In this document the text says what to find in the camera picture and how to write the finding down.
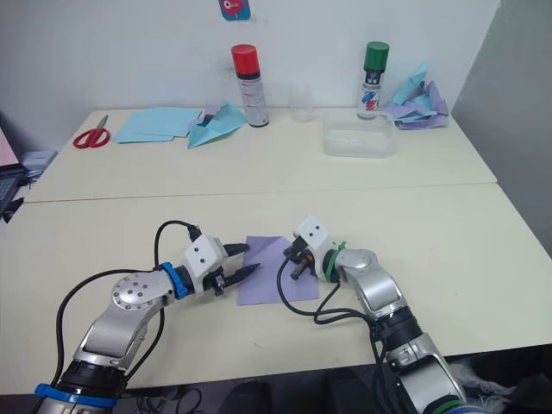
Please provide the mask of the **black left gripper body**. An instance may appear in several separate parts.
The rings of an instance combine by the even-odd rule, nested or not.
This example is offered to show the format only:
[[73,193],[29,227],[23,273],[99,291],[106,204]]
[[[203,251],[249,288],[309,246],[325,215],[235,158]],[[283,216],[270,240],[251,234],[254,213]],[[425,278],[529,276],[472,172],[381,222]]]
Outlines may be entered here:
[[223,258],[212,266],[212,268],[207,272],[203,279],[204,290],[212,290],[216,297],[223,295],[223,289],[225,285],[223,263],[231,255],[228,253],[228,246],[228,244],[223,244]]

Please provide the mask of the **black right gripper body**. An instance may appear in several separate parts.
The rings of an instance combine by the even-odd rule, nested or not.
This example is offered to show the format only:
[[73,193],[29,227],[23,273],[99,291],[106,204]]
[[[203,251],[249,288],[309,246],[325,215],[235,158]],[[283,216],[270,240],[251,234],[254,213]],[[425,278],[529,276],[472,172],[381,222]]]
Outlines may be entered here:
[[317,276],[315,271],[313,248],[307,243],[307,241],[303,237],[298,236],[293,241],[291,247],[296,248],[298,251],[297,256],[300,256],[300,262],[294,263],[296,266],[292,270],[291,278],[298,280],[305,271],[307,271],[311,276]]

